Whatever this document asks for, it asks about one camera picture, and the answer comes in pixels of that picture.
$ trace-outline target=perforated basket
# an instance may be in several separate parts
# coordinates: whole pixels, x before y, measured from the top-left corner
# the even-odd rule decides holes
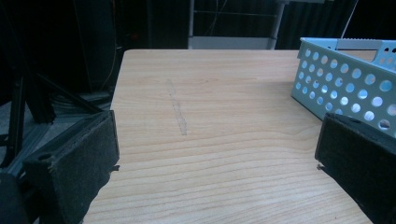
[[[301,38],[291,96],[320,119],[350,116],[396,137],[396,41]],[[340,49],[376,50],[372,62]]]

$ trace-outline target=pencil mark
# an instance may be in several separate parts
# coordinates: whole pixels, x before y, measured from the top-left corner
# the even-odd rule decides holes
[[[187,135],[187,122],[181,114],[180,102],[176,99],[176,89],[171,79],[167,80],[169,85],[169,96],[171,97],[172,107],[174,108],[176,120],[182,135]]]

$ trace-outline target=wood grain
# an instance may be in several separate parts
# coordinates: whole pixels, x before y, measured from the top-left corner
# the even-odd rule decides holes
[[[297,51],[130,50],[112,104],[120,170],[85,223],[369,223],[317,169],[290,97]]]

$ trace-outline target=wooden table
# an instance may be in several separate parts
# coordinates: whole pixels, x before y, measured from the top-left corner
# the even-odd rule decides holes
[[[290,97],[296,50],[130,50],[112,104],[120,170],[85,223],[367,223],[317,169]]]

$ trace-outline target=light blue basket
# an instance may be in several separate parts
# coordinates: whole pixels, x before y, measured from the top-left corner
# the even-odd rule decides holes
[[[320,119],[350,116],[396,137],[396,41],[301,38],[291,96]],[[340,49],[376,50],[372,62]]]

